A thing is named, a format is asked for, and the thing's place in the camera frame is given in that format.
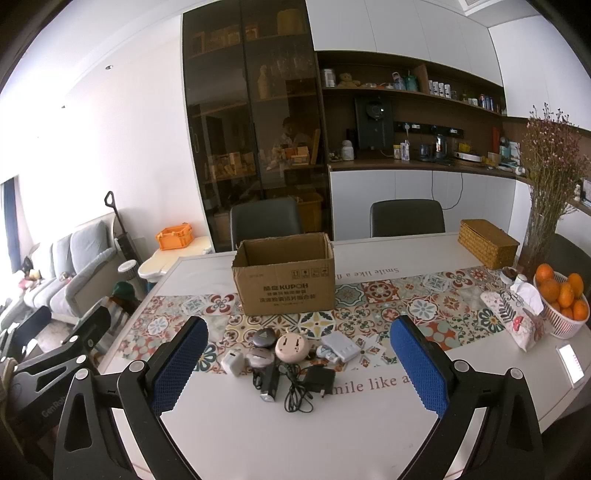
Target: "glass cabinet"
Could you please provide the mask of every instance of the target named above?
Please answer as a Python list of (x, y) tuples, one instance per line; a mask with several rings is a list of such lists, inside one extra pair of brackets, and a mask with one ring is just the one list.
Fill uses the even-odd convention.
[(316, 58), (304, 0), (220, 0), (183, 16), (193, 158), (216, 251), (239, 203), (292, 196), (330, 232)]

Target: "potted plant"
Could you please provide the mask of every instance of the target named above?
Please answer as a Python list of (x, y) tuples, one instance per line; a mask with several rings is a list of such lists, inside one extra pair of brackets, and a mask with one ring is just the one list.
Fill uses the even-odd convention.
[(521, 160), (530, 183), (531, 211), (518, 266), (532, 279), (548, 255), (558, 219), (575, 210), (569, 202), (578, 182), (586, 175), (589, 158), (579, 153), (581, 135), (561, 110), (544, 116), (530, 112), (521, 142)]

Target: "wooden shelf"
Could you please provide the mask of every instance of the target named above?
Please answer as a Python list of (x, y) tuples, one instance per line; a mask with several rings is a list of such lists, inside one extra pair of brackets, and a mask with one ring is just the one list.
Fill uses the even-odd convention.
[(247, 177), (256, 177), (256, 172), (253, 172), (253, 173), (241, 173), (240, 175), (217, 177), (215, 180), (206, 180), (206, 181), (203, 182), (203, 184), (204, 185), (208, 185), (210, 183), (217, 183), (219, 181), (245, 179)]
[(400, 96), (400, 97), (411, 97), (417, 98), (422, 100), (430, 100), (433, 102), (448, 102), (449, 104), (456, 104), (456, 105), (463, 105), (467, 108), (472, 108), (475, 110), (480, 110), (483, 113), (487, 113), (489, 115), (494, 116), (503, 116), (500, 113), (493, 112), (491, 110), (487, 110), (481, 106), (470, 105), (469, 103), (462, 102), (460, 100), (453, 100), (451, 98), (445, 98), (438, 95), (430, 95), (428, 93), (421, 93), (421, 92), (413, 92), (410, 90), (389, 90), (383, 88), (371, 88), (371, 87), (357, 87), (357, 88), (341, 88), (341, 87), (323, 87), (322, 91), (327, 94), (338, 94), (341, 93), (343, 95), (352, 95), (356, 92), (361, 93), (362, 95), (367, 95), (369, 92), (375, 93), (377, 95), (389, 95), (389, 96)]
[(221, 106), (218, 108), (213, 108), (211, 110), (205, 110), (204, 112), (201, 112), (201, 113), (196, 113), (195, 115), (191, 115), (191, 118), (198, 118), (203, 115), (210, 115), (211, 113), (223, 112), (224, 110), (230, 110), (230, 108), (237, 108), (239, 106), (245, 106), (245, 105), (247, 105), (246, 102), (233, 103), (231, 105), (225, 105), (225, 106)]
[(292, 93), (290, 95), (278, 95), (274, 97), (265, 98), (263, 100), (255, 100), (254, 103), (269, 102), (271, 100), (284, 100), (286, 98), (310, 97), (314, 95), (316, 95), (316, 92)]
[[(306, 33), (298, 33), (298, 34), (294, 34), (294, 35), (268, 35), (266, 37), (254, 38), (253, 40), (247, 40), (246, 43), (253, 43), (253, 42), (258, 42), (261, 40), (272, 40), (272, 39), (278, 39), (278, 38), (283, 38), (283, 37), (286, 37), (286, 38), (287, 37), (301, 37), (303, 35), (306, 35)], [(197, 54), (187, 57), (187, 60), (196, 59), (198, 57), (203, 57), (204, 55), (207, 55), (208, 53), (214, 53), (214, 52), (221, 51), (221, 50), (227, 50), (228, 48), (239, 47), (241, 45), (242, 45), (242, 42), (235, 43), (233, 45), (228, 45), (226, 47), (214, 48), (213, 50), (206, 50), (203, 53), (197, 53)]]

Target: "box on shelf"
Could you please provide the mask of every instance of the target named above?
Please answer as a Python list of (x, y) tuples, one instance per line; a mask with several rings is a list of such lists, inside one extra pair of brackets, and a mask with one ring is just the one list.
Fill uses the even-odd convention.
[(322, 195), (316, 192), (301, 192), (294, 196), (305, 233), (322, 230)]

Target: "tissue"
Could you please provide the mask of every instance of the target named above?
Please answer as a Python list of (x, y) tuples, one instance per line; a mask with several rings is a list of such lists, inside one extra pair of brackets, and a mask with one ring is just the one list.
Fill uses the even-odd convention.
[(531, 283), (527, 283), (525, 275), (517, 275), (515, 283), (513, 283), (510, 290), (519, 295), (536, 315), (539, 315), (544, 310), (544, 303), (542, 302), (540, 292)]

